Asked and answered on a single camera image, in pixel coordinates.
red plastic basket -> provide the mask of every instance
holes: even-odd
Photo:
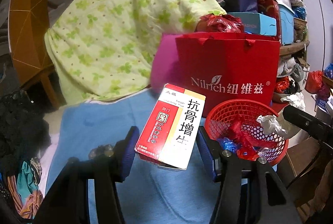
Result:
[[[205,122],[205,129],[211,139],[222,138],[227,135],[227,131],[236,115],[244,117],[242,130],[249,132],[252,136],[259,140],[277,141],[276,148],[265,151],[264,157],[272,165],[276,165],[285,156],[288,148],[288,140],[283,140],[276,134],[264,136],[263,128],[256,121],[259,115],[275,115],[278,114],[270,107],[252,100],[236,99],[229,100],[218,104],[208,114]]]

blue bed sheet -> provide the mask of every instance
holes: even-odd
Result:
[[[81,104],[66,109],[46,191],[68,158],[87,160],[91,149],[101,144],[114,145],[125,138],[132,125],[142,131],[156,101],[157,96],[147,90],[111,105]],[[117,183],[117,190],[127,224],[206,224],[217,199],[219,183],[213,183],[205,173],[195,144],[186,171],[159,169],[135,156],[129,177]],[[97,224],[92,180],[89,213],[91,224]]]

pink cushion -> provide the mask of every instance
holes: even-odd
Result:
[[[181,86],[176,37],[181,35],[163,34],[154,57],[150,85],[160,93],[166,83]]]

yellow stripe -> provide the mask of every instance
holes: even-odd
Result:
[[[174,133],[176,132],[177,125],[178,125],[178,122],[179,122],[180,115],[181,115],[182,111],[183,111],[183,108],[180,108],[180,107],[177,110],[176,116],[174,118],[174,122],[171,125],[171,129],[169,131],[168,137],[166,138],[164,147],[162,148],[162,150],[159,154],[159,161],[161,161],[161,162],[163,162],[164,156],[168,155],[167,150],[168,150],[169,144],[171,143],[171,141],[174,137]]]
[[[200,100],[203,100],[203,101],[206,99],[206,96],[201,95],[199,93],[196,93],[194,91],[185,90],[184,93],[187,94],[187,95],[189,95],[189,96],[196,97],[196,98],[198,98]]]

leaf logo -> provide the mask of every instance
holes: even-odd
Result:
[[[220,82],[221,80],[221,77],[222,76],[214,76],[212,79],[211,79],[211,85],[216,85]]]

